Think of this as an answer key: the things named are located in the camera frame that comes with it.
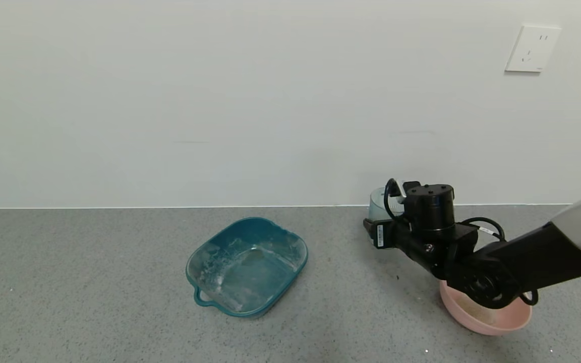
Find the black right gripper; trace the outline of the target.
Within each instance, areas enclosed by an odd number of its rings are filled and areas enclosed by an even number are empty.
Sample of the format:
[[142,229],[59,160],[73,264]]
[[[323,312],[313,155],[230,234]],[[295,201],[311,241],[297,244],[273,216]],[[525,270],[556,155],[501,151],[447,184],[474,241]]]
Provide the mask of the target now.
[[373,246],[378,250],[401,250],[411,236],[410,223],[404,218],[375,221],[365,218],[363,226]]

